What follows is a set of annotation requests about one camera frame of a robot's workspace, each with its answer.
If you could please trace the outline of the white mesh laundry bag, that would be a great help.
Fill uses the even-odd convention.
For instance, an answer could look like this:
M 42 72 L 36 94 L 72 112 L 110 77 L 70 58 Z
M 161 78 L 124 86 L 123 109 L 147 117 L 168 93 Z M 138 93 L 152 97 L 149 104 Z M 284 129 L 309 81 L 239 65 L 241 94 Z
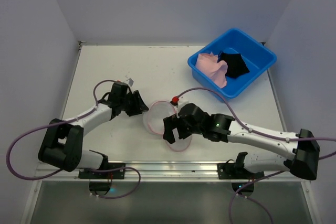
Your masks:
M 170 104 L 168 100 L 156 100 L 149 105 L 149 110 L 143 113 L 143 124 L 146 130 L 160 138 L 163 138 L 164 123 L 163 119 L 177 112 L 177 109 Z M 192 137 L 186 139 L 177 139 L 175 143 L 170 144 L 163 140 L 166 146 L 174 152 L 183 152 L 187 150 L 192 142 Z

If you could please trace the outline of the pink bra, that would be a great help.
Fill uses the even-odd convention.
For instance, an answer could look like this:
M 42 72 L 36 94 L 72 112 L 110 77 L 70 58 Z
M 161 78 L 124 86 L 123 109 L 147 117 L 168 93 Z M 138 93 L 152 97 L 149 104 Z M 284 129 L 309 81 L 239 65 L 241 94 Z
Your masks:
M 211 79 L 218 87 L 223 88 L 227 85 L 226 73 L 228 65 L 225 61 L 218 60 L 218 55 L 202 53 L 198 54 L 196 68 Z

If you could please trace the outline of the black bra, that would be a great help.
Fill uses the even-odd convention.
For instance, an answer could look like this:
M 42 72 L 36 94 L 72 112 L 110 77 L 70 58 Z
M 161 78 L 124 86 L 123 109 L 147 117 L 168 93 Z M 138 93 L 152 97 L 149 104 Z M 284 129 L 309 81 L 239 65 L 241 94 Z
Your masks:
M 218 61 L 224 61 L 227 64 L 227 72 L 225 76 L 233 79 L 250 73 L 246 63 L 244 62 L 241 54 L 228 54 L 225 52 L 220 52 L 218 56 Z

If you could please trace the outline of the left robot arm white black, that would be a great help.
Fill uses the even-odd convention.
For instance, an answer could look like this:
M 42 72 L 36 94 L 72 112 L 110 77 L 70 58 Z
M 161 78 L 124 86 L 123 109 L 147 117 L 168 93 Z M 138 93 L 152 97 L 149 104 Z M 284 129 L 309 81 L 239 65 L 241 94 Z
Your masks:
M 89 110 L 72 119 L 54 119 L 49 123 L 38 152 L 41 162 L 67 172 L 75 169 L 105 170 L 108 156 L 84 150 L 84 137 L 122 112 L 135 116 L 149 110 L 138 90 L 131 91 L 128 84 L 119 81 L 114 82 L 110 92 L 101 99 L 97 99 L 95 94 L 93 97 L 95 105 Z

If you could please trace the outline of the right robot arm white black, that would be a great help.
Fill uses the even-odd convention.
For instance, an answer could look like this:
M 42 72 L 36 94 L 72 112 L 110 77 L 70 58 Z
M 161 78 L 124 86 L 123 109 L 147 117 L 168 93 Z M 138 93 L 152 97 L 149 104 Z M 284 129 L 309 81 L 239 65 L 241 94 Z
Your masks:
M 245 144 L 267 151 L 265 155 L 240 152 L 234 162 L 219 165 L 230 179 L 257 179 L 268 171 L 317 179 L 320 146 L 308 130 L 299 133 L 265 130 L 226 114 L 208 114 L 193 103 L 164 118 L 163 124 L 163 139 L 170 144 L 198 134 L 212 142 Z

